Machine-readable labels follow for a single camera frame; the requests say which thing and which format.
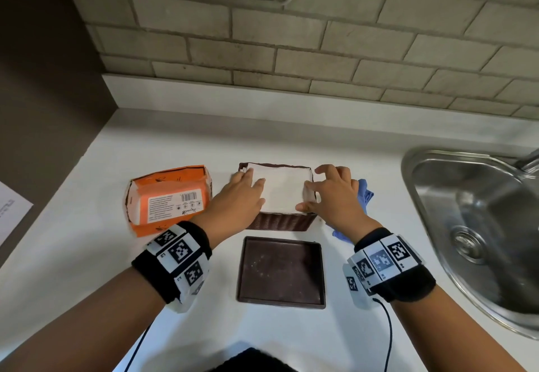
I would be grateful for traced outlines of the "person's left hand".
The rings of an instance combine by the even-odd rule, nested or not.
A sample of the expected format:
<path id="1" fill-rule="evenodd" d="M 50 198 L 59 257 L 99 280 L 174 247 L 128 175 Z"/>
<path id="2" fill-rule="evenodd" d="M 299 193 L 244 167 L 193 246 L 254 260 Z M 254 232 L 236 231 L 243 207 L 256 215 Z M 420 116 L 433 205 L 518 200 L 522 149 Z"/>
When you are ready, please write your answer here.
<path id="1" fill-rule="evenodd" d="M 235 173 L 208 208 L 193 218 L 193 222 L 205 231 L 211 249 L 246 230 L 259 214 L 263 204 L 257 204 L 252 177 L 252 169 Z"/>

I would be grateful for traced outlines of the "person's right hand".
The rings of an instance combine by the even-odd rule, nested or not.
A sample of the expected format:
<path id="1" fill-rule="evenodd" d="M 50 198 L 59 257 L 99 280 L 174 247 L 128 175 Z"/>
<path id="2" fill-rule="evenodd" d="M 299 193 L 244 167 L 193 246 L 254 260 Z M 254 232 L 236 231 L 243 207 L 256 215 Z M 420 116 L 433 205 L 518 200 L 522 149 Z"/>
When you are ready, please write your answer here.
<path id="1" fill-rule="evenodd" d="M 369 233 L 382 225 L 364 214 L 357 200 L 358 181 L 351 178 L 348 167 L 323 164 L 315 169 L 316 174 L 324 174 L 325 180 L 305 182 L 305 186 L 320 196 L 321 217 L 334 230 L 342 232 L 358 243 Z"/>

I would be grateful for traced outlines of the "stack of white napkins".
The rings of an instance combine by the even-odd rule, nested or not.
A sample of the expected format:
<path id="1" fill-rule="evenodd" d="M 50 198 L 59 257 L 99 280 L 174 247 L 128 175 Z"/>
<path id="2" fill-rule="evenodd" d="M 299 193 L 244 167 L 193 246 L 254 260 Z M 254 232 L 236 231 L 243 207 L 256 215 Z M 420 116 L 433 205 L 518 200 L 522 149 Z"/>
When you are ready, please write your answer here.
<path id="1" fill-rule="evenodd" d="M 255 163 L 242 164 L 239 171 L 253 170 L 252 181 L 265 179 L 261 198 L 265 200 L 261 213 L 297 214 L 296 205 L 317 202 L 316 192 L 305 182 L 314 180 L 313 170 L 304 166 L 269 166 Z"/>

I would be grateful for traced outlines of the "person's right forearm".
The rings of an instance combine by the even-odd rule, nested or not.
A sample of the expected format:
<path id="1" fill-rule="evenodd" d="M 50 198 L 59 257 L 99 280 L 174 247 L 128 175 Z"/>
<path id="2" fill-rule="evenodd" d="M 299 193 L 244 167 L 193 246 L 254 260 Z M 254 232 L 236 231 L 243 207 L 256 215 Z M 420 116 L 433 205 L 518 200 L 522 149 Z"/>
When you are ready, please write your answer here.
<path id="1" fill-rule="evenodd" d="M 391 307 L 428 372 L 526 372 L 438 285 Z"/>

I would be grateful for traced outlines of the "person's left forearm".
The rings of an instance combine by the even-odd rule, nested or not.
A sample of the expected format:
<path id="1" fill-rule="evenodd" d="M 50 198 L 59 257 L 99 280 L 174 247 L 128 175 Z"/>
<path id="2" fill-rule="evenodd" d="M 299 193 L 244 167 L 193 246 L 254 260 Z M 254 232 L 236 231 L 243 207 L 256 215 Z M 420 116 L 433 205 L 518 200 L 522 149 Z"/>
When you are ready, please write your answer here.
<path id="1" fill-rule="evenodd" d="M 164 307 L 129 267 L 24 341 L 0 372 L 113 372 Z"/>

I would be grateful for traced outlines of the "brown wicker basket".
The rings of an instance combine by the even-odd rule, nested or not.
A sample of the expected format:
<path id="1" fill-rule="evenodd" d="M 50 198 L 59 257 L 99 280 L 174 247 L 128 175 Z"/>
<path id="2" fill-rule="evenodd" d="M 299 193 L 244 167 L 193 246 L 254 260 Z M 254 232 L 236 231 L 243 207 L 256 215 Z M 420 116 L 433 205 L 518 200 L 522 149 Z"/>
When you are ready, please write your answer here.
<path id="1" fill-rule="evenodd" d="M 269 166 L 301 166 L 301 165 L 286 165 L 286 164 L 267 164 L 267 163 L 255 163 Z M 315 213 L 297 213 L 297 214 L 269 214 L 261 213 L 257 215 L 251 225 L 248 226 L 249 230 L 260 231 L 286 231 L 286 232 L 305 232 L 317 218 Z"/>

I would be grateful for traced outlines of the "blue cloth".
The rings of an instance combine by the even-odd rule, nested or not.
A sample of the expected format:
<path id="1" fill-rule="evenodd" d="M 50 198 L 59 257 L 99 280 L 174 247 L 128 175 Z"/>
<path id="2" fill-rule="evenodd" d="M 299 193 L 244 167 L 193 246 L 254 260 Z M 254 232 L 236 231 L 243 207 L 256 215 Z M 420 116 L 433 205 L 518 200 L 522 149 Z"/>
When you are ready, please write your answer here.
<path id="1" fill-rule="evenodd" d="M 365 179 L 358 180 L 358 191 L 357 191 L 357 200 L 360 203 L 360 206 L 364 212 L 367 214 L 367 205 L 370 200 L 373 198 L 374 192 L 370 191 L 367 187 L 367 181 Z M 336 239 L 339 239 L 348 244 L 354 245 L 354 241 L 344 235 L 342 232 L 333 230 L 332 236 Z"/>

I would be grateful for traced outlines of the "brown square lid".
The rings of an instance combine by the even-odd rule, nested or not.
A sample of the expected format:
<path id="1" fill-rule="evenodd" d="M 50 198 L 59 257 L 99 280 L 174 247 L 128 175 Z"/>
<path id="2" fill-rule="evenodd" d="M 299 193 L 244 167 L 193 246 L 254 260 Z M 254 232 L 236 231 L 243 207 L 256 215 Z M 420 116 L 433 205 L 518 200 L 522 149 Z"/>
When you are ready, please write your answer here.
<path id="1" fill-rule="evenodd" d="M 245 237 L 236 299 L 243 303 L 326 308 L 326 283 L 319 243 Z"/>

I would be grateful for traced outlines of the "orange napkin package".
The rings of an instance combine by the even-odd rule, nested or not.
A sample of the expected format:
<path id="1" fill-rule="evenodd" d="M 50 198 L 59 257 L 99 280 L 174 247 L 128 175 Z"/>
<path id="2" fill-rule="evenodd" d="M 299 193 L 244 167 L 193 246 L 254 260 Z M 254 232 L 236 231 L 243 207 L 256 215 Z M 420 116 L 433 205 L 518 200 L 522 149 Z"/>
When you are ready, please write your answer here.
<path id="1" fill-rule="evenodd" d="M 149 237 L 204 211 L 211 199 L 212 178 L 206 166 L 184 166 L 131 179 L 125 215 L 136 237 Z"/>

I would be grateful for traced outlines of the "black wristband with marker tags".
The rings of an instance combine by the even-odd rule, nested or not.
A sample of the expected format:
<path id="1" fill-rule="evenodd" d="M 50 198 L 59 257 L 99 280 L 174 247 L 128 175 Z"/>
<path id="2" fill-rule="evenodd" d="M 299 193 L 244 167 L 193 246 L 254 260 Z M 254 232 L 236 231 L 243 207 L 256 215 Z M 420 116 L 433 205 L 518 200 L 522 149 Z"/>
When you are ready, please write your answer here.
<path id="1" fill-rule="evenodd" d="M 131 263 L 172 311 L 186 313 L 208 277 L 209 239 L 189 221 L 172 225 L 146 244 Z"/>
<path id="2" fill-rule="evenodd" d="M 347 262 L 364 291 L 388 303 L 418 302 L 436 287 L 433 275 L 406 239 L 384 227 L 360 239 Z"/>

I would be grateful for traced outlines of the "person's black clothing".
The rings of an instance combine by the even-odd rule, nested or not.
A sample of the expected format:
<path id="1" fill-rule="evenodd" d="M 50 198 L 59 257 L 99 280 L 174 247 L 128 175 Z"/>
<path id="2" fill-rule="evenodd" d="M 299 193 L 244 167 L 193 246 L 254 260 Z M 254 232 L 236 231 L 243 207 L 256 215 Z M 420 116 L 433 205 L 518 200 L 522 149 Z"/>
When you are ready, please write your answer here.
<path id="1" fill-rule="evenodd" d="M 247 348 L 207 372 L 298 372 L 280 359 L 256 348 Z"/>

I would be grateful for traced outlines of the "round sink drain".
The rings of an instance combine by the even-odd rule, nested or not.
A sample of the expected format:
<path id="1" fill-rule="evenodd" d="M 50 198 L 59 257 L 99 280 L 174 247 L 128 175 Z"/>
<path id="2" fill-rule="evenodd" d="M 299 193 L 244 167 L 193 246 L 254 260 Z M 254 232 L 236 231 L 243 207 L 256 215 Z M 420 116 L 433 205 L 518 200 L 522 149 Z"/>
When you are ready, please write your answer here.
<path id="1" fill-rule="evenodd" d="M 482 236 L 469 227 L 456 225 L 449 231 L 449 240 L 454 250 L 467 261 L 486 265 L 488 249 Z"/>

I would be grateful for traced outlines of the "stainless steel sink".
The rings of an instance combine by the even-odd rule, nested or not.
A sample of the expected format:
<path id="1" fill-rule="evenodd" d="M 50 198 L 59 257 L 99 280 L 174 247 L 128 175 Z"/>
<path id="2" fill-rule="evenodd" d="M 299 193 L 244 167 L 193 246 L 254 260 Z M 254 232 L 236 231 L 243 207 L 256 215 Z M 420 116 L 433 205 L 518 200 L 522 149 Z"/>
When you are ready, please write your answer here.
<path id="1" fill-rule="evenodd" d="M 539 341 L 539 176 L 511 159 L 417 149 L 401 174 L 435 254 L 465 297 L 504 328 Z M 479 233 L 486 265 L 461 257 L 456 225 Z"/>

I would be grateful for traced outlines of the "white paper sheet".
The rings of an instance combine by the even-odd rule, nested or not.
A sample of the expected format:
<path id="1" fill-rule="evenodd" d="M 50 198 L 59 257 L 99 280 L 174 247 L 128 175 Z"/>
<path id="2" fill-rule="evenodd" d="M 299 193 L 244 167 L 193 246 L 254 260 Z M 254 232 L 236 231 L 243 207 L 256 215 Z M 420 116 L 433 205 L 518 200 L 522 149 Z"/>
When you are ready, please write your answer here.
<path id="1" fill-rule="evenodd" d="M 0 182 L 0 246 L 32 208 L 33 203 Z"/>

